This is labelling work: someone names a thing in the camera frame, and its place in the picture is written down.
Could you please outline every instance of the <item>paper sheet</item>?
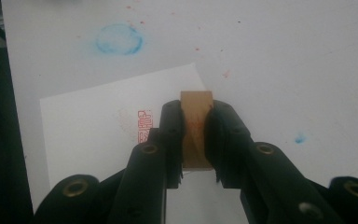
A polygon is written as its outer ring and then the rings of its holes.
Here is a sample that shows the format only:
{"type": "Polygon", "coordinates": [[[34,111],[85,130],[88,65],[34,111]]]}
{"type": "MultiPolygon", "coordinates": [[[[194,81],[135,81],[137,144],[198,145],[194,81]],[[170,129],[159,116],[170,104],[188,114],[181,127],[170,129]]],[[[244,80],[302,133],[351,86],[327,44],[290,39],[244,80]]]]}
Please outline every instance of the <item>paper sheet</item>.
{"type": "Polygon", "coordinates": [[[125,168],[180,91],[204,91],[194,64],[40,100],[51,187],[69,175],[100,181],[125,168]]]}

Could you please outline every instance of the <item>blue ink stain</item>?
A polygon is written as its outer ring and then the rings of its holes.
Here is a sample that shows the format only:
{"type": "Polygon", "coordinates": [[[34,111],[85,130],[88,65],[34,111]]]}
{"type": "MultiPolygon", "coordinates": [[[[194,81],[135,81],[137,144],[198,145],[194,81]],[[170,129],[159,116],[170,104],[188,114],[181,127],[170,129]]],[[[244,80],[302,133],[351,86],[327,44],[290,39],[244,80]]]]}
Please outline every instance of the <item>blue ink stain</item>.
{"type": "Polygon", "coordinates": [[[100,51],[107,54],[131,55],[137,53],[144,40],[134,28],[124,24],[105,26],[96,40],[100,51]]]}
{"type": "Polygon", "coordinates": [[[305,142],[305,140],[307,140],[307,137],[303,133],[299,133],[295,139],[295,142],[297,144],[301,144],[301,143],[305,142]]]}

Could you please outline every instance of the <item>white table surface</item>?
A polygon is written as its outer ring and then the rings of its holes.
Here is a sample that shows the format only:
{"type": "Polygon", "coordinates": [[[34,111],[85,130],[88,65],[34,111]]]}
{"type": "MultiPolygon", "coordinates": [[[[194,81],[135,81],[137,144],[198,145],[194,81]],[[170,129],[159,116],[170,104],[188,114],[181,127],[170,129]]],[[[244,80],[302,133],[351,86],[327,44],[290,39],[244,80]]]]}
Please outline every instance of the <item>white table surface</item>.
{"type": "MultiPolygon", "coordinates": [[[[188,63],[214,99],[234,106],[255,141],[280,147],[304,176],[324,186],[334,176],[358,177],[358,0],[2,5],[34,208],[49,192],[41,98],[188,63]],[[142,38],[138,51],[97,47],[103,28],[118,24],[142,38]]],[[[206,197],[184,189],[196,194],[193,204],[206,197]]],[[[200,216],[187,223],[225,220],[202,217],[216,214],[210,204],[187,209],[200,216]]]]}

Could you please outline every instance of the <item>wooden block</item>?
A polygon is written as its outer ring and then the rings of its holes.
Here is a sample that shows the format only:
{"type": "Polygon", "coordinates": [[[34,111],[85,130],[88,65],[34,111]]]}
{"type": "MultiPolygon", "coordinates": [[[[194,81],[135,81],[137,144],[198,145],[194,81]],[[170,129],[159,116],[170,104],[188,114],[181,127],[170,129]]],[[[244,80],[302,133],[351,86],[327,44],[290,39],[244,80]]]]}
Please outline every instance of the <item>wooden block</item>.
{"type": "Polygon", "coordinates": [[[204,153],[204,124],[213,108],[211,91],[182,91],[181,107],[185,115],[186,133],[183,140],[183,169],[212,170],[204,153]]]}

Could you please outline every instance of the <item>white surface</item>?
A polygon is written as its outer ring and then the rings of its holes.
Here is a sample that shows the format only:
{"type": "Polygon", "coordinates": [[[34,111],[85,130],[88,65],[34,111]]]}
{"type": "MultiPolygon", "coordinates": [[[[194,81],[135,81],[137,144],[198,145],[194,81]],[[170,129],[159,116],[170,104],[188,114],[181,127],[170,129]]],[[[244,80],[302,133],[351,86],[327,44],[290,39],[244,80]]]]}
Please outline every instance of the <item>white surface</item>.
{"type": "Polygon", "coordinates": [[[124,169],[148,127],[139,128],[138,112],[147,110],[156,128],[162,106],[186,90],[205,91],[194,64],[41,99],[50,187],[73,174],[102,181],[124,169]]]}
{"type": "Polygon", "coordinates": [[[358,177],[358,0],[2,2],[34,206],[49,190],[39,99],[193,62],[254,140],[306,177],[358,177]],[[132,25],[143,47],[100,52],[112,24],[132,25]]]}

